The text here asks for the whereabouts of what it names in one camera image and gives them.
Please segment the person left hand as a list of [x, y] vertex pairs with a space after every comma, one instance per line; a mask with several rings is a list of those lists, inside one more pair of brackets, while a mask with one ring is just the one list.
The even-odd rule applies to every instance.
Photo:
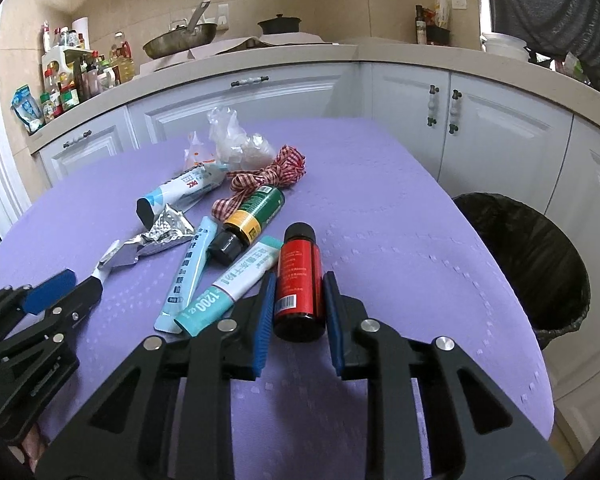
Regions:
[[48, 440], [42, 434], [40, 426], [34, 424], [21, 442], [23, 453], [27, 456], [28, 464], [35, 471], [42, 455], [45, 453]]

